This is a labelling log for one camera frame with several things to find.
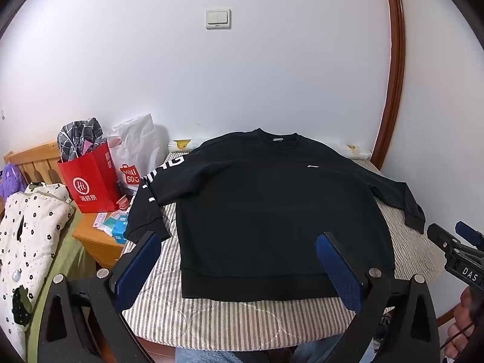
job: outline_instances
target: silver bolt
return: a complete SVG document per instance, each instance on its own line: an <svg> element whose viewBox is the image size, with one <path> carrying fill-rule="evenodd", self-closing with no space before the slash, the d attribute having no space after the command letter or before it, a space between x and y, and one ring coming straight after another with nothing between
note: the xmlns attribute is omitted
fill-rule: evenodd
<svg viewBox="0 0 484 363"><path fill-rule="evenodd" d="M370 276L372 276L373 278L380 278L381 277L381 271L380 269L377 269L377 268L371 268L368 273L370 274Z"/></svg>
<svg viewBox="0 0 484 363"><path fill-rule="evenodd" d="M110 271L108 269L99 269L96 273L97 278L105 278Z"/></svg>
<svg viewBox="0 0 484 363"><path fill-rule="evenodd" d="M413 278L418 283L424 283L425 282L425 278L421 274L416 274L416 275L413 276Z"/></svg>
<svg viewBox="0 0 484 363"><path fill-rule="evenodd" d="M63 279L64 279L64 276L62 274L57 274L54 276L52 281L54 281L54 283L60 283Z"/></svg>

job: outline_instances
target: person's leg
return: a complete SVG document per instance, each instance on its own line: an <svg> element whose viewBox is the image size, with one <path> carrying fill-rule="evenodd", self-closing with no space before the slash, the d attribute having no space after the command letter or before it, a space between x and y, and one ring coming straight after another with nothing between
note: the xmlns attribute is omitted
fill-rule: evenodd
<svg viewBox="0 0 484 363"><path fill-rule="evenodd" d="M176 348L175 363L269 363L263 351L226 352Z"/></svg>
<svg viewBox="0 0 484 363"><path fill-rule="evenodd" d="M323 363L334 349L342 334L323 338L312 343L300 344L292 355L291 363ZM368 346L360 363L370 363L374 359L373 341Z"/></svg>

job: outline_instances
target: wooden nightstand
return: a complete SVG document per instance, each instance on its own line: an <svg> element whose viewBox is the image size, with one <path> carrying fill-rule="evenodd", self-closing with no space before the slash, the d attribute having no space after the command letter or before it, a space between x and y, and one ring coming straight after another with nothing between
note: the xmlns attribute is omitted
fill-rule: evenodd
<svg viewBox="0 0 484 363"><path fill-rule="evenodd" d="M72 236L82 243L97 263L110 269L121 256L124 246L117 243L114 237L93 227L96 215L97 213L83 214Z"/></svg>

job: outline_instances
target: human hand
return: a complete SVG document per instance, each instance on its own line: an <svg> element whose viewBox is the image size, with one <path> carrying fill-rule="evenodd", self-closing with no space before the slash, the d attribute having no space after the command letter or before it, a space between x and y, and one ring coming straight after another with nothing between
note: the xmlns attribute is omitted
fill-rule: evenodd
<svg viewBox="0 0 484 363"><path fill-rule="evenodd" d="M473 302L473 298L470 295L470 286L468 286L462 295L460 295L460 303L456 306L454 310L454 318L456 322L447 330L447 335L449 338L454 337L457 333L472 324L472 319L470 319L470 306ZM462 351L467 343L467 337L469 337L474 331L474 325L470 326L467 330L463 331L462 334L454 338L445 347L445 356L455 359L460 351Z"/></svg>

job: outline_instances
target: striped fabric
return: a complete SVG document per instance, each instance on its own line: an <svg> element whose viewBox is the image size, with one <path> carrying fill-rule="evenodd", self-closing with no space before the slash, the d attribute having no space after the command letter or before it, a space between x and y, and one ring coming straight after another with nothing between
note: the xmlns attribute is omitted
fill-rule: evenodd
<svg viewBox="0 0 484 363"><path fill-rule="evenodd" d="M167 161L183 154L170 153ZM367 161L356 162L379 173ZM428 282L435 280L445 263L440 250L404 224L402 211L379 201L378 205L390 228L396 277L410 279L420 273ZM123 312L135 335L174 347L250 351L329 337L343 332L353 319L354 312L339 298L249 303L183 299L175 204L165 206L163 215L172 237L163 243L160 258L135 304ZM133 247L127 242L123 253Z"/></svg>

